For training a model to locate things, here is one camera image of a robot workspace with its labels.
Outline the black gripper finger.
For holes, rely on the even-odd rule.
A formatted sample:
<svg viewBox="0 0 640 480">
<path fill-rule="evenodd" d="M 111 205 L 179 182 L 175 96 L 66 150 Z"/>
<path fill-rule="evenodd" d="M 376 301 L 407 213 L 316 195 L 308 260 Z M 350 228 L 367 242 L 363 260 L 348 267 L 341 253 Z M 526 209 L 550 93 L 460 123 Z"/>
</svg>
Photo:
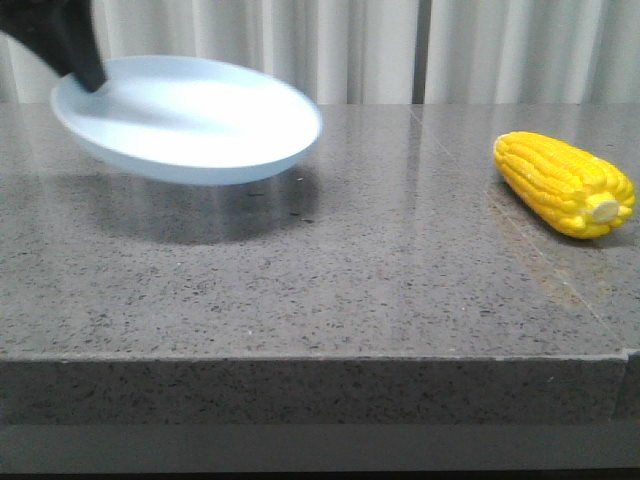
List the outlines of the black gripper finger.
<svg viewBox="0 0 640 480">
<path fill-rule="evenodd" d="M 73 75 L 88 92 L 98 91 L 107 81 L 90 1 L 3 1 L 1 31 L 59 76 Z"/>
</svg>

